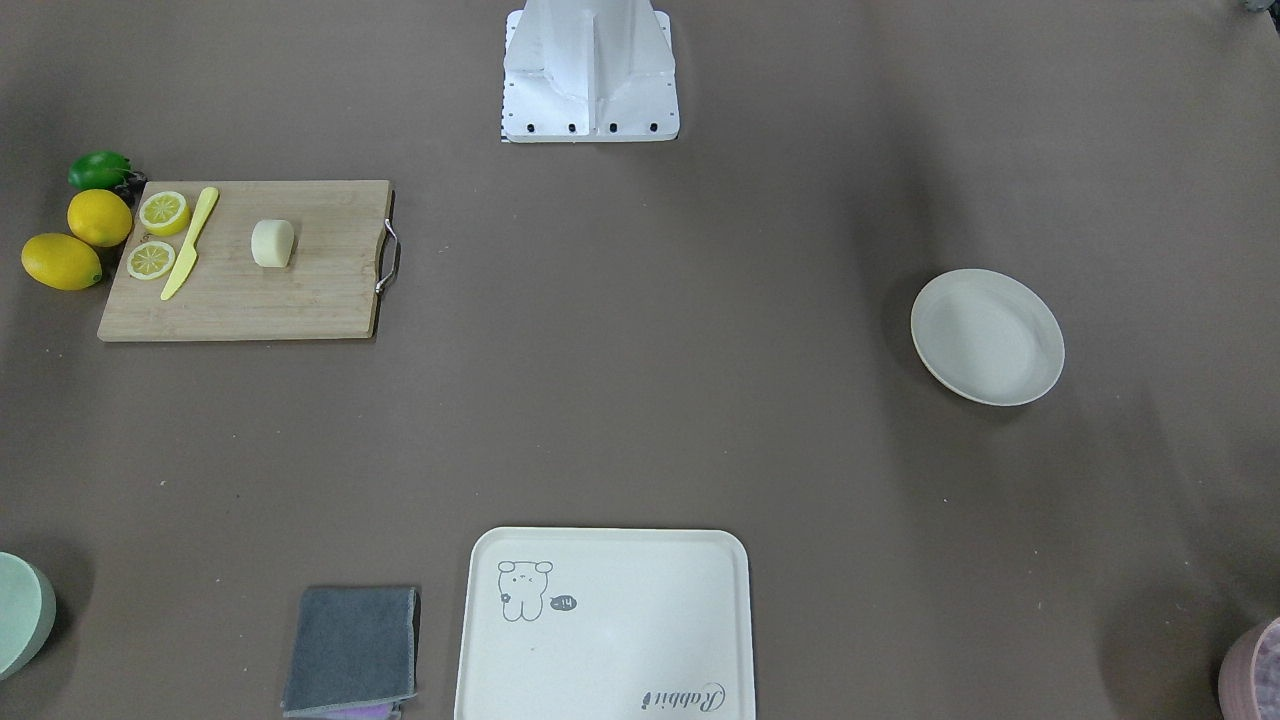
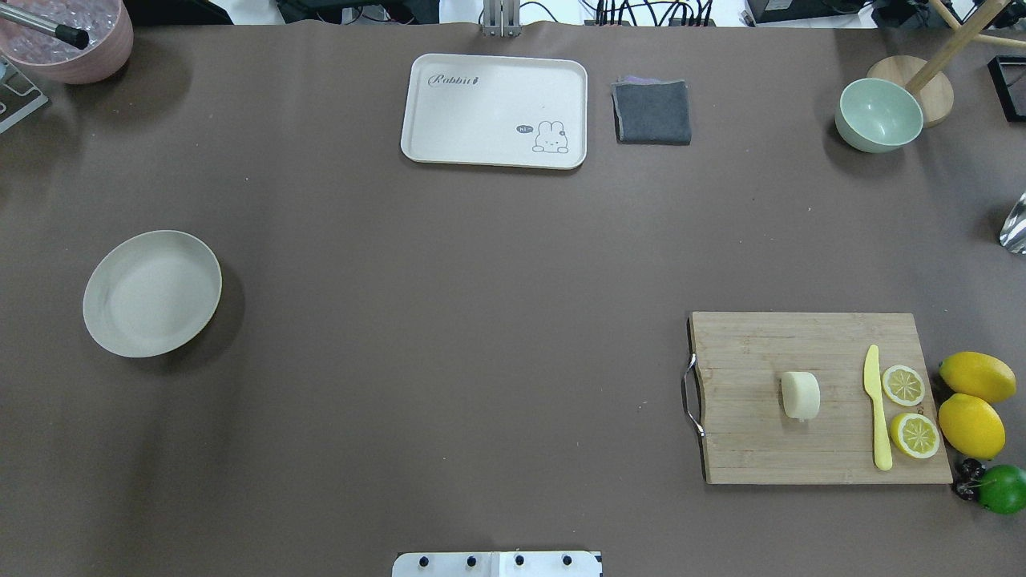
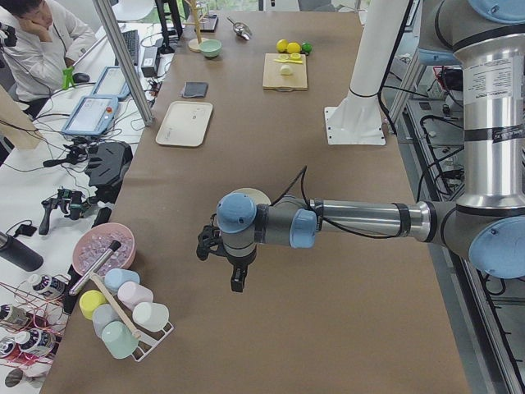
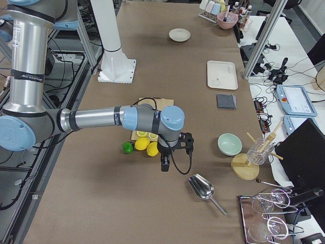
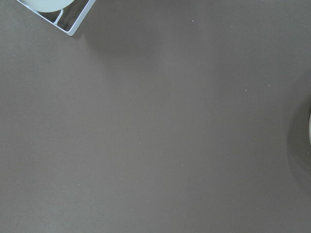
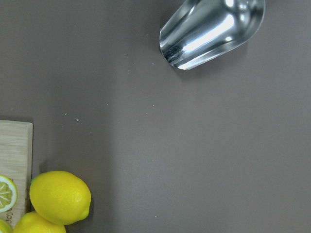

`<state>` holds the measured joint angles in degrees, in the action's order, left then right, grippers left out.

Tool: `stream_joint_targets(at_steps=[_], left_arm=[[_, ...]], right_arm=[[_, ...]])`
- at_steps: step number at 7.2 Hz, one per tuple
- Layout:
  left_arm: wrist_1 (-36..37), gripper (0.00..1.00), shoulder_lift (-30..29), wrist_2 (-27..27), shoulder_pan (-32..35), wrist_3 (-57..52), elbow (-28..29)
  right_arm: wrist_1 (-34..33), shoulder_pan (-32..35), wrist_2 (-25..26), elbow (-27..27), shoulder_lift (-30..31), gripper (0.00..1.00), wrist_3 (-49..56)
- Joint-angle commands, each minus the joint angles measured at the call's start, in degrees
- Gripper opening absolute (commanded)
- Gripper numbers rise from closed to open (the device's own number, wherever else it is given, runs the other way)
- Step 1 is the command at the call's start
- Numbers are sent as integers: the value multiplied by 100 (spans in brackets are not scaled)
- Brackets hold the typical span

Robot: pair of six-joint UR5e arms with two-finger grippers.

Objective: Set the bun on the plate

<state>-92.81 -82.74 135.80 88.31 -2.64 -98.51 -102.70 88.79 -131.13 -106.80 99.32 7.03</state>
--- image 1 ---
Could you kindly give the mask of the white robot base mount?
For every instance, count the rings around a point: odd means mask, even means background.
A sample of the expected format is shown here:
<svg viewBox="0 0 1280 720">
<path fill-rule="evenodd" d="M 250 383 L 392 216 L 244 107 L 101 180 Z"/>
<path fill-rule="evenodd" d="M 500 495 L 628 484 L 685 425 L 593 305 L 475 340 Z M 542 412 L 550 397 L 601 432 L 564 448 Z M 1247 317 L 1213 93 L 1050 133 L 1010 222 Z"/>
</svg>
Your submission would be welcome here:
<svg viewBox="0 0 1280 720">
<path fill-rule="evenodd" d="M 527 1 L 504 28 L 502 141 L 678 137 L 672 24 L 652 3 Z"/>
</svg>

